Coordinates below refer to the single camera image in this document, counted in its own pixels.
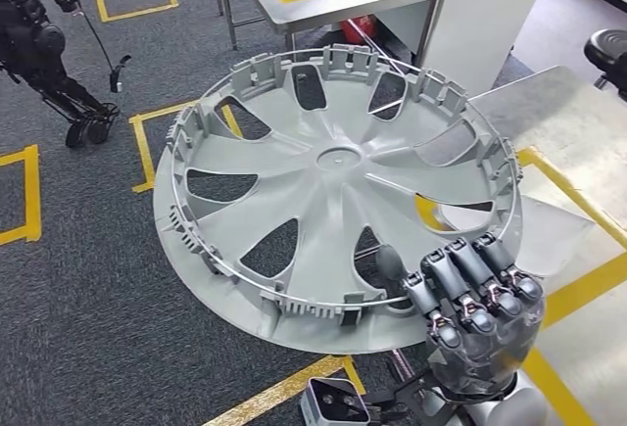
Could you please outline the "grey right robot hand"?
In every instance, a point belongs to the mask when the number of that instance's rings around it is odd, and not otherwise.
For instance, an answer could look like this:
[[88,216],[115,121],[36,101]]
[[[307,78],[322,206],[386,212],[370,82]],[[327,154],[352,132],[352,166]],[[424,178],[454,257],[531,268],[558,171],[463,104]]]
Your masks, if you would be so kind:
[[425,320],[430,369],[452,401],[502,397],[544,319],[540,282],[492,232],[438,247],[414,270],[390,245],[381,246],[375,261]]

